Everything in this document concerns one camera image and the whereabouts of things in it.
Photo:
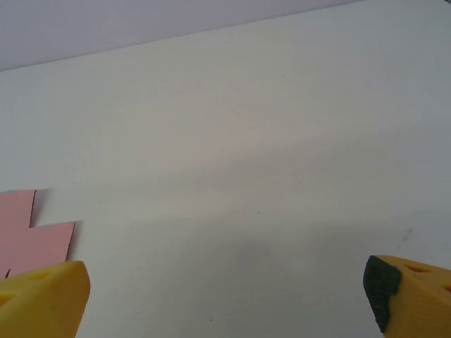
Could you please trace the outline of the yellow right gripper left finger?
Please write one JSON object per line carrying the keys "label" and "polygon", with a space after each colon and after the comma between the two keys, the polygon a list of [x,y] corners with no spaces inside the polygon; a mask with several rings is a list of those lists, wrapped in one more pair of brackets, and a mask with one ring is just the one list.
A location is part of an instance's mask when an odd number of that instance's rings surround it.
{"label": "yellow right gripper left finger", "polygon": [[1,336],[75,337],[90,293],[82,261],[66,261],[1,280]]}

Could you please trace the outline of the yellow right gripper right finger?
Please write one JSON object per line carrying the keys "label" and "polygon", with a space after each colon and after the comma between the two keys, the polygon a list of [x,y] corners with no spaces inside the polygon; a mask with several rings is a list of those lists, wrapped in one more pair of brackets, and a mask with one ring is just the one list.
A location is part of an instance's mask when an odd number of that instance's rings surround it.
{"label": "yellow right gripper right finger", "polygon": [[370,256],[363,286],[384,337],[450,336],[450,271],[395,256]]}

